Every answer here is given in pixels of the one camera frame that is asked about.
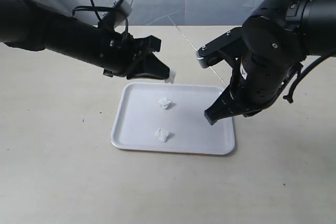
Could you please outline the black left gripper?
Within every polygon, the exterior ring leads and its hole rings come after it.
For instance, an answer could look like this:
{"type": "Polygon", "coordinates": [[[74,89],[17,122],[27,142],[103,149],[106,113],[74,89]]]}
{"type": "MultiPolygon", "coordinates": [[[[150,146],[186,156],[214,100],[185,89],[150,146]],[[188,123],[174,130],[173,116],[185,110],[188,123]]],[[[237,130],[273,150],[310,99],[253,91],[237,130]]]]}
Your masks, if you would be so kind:
{"type": "Polygon", "coordinates": [[[130,33],[120,34],[103,28],[99,31],[105,36],[99,55],[104,76],[128,80],[165,80],[169,77],[169,67],[155,56],[161,50],[161,39],[153,35],[135,38],[130,33]]]}

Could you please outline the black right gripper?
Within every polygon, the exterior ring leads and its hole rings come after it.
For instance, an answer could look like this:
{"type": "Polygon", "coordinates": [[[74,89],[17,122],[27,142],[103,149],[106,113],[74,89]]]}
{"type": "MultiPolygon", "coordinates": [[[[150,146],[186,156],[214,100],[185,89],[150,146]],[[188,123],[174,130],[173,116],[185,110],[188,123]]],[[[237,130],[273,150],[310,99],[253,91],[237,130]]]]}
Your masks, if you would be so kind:
{"type": "Polygon", "coordinates": [[[253,116],[269,108],[275,102],[277,92],[277,77],[231,77],[227,89],[204,111],[204,116],[210,125],[232,116],[253,116]]]}

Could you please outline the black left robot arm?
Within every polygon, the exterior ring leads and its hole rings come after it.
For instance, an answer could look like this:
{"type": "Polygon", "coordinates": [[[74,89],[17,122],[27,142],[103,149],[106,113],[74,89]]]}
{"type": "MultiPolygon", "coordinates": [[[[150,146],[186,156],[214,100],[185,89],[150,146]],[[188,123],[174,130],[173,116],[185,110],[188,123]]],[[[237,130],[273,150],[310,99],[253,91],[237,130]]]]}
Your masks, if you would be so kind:
{"type": "Polygon", "coordinates": [[[93,26],[33,0],[1,0],[1,42],[28,51],[48,49],[100,67],[108,77],[169,78],[170,68],[155,56],[160,39],[116,32],[126,19],[120,4],[97,9],[105,16],[93,26]]]}

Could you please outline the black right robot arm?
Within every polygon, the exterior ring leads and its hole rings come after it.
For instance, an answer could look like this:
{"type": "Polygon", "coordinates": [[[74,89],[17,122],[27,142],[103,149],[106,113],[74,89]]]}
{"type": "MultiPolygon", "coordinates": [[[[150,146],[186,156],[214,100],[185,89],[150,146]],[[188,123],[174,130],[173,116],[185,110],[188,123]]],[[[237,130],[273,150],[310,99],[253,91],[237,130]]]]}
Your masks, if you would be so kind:
{"type": "Polygon", "coordinates": [[[264,0],[240,27],[202,46],[203,68],[225,61],[227,88],[205,110],[210,124],[269,108],[282,95],[293,102],[298,83],[335,56],[335,0],[264,0]]]}

